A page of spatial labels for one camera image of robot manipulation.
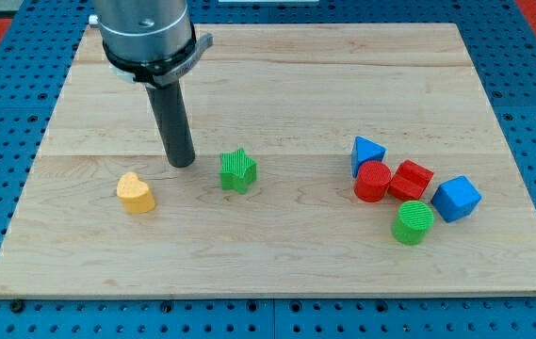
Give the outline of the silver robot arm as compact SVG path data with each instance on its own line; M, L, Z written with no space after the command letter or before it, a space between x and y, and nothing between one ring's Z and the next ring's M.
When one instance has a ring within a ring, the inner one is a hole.
M119 77L146 88L168 162L176 168L196 157L180 79L212 47L197 36L187 0L94 0L95 25Z

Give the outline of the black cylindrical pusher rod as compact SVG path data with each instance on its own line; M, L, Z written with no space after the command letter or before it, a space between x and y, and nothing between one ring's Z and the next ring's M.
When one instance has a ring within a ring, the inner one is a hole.
M176 168L191 165L196 157L180 84L146 88L168 162Z

